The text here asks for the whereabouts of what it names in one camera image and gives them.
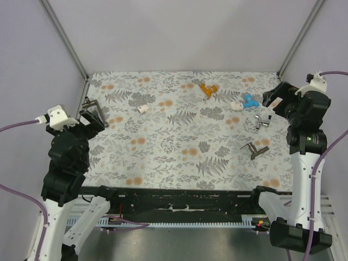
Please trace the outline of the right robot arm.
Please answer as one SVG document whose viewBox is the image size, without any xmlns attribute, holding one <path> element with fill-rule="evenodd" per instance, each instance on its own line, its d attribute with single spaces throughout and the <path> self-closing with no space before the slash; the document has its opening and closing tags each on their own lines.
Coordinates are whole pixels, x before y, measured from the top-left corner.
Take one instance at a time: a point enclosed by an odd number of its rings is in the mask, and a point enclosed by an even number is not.
<svg viewBox="0 0 348 261">
<path fill-rule="evenodd" d="M 274 247 L 311 254 L 332 245 L 325 233 L 321 214 L 321 173 L 327 150 L 327 137 L 321 130 L 323 118 L 331 105 L 325 87 L 312 84 L 297 88 L 281 82 L 263 93 L 263 106 L 281 99 L 276 115 L 288 123 L 287 144 L 293 166 L 293 191 L 290 208 L 280 200 L 277 190 L 257 186 L 249 200 L 255 214 L 266 213 L 270 220 L 270 242 Z"/>
</svg>

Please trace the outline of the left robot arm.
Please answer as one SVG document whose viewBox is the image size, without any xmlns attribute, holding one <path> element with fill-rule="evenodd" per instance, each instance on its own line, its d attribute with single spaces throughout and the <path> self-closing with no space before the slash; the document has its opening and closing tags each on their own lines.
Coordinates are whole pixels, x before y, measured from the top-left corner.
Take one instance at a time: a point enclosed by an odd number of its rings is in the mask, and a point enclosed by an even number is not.
<svg viewBox="0 0 348 261">
<path fill-rule="evenodd" d="M 36 241 L 35 260 L 78 260 L 79 251 L 97 222 L 120 207 L 118 191 L 101 185 L 87 210 L 71 230 L 65 232 L 90 166 L 89 140 L 105 130 L 97 111 L 83 109 L 79 114 L 87 124 L 69 117 L 59 106 L 51 108 L 44 116 L 46 132 L 53 135 L 53 139 L 41 191 L 45 210 L 42 212 L 42 235 Z"/>
</svg>

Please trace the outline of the blue plastic faucet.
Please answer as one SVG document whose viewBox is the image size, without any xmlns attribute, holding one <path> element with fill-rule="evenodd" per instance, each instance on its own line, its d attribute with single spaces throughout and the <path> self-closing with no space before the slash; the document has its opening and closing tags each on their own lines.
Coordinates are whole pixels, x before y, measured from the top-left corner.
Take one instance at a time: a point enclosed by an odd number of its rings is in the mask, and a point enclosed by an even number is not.
<svg viewBox="0 0 348 261">
<path fill-rule="evenodd" d="M 243 108 L 259 107 L 259 103 L 255 101 L 251 94 L 244 96 Z"/>
</svg>

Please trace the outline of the white plastic elbow fitting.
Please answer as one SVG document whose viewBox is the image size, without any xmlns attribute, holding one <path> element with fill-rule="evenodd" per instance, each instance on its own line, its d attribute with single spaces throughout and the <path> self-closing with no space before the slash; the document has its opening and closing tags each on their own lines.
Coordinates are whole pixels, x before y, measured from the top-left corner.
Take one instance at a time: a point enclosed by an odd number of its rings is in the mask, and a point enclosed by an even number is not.
<svg viewBox="0 0 348 261">
<path fill-rule="evenodd" d="M 230 106 L 233 111 L 242 111 L 244 109 L 244 104 L 236 101 L 231 102 Z"/>
</svg>

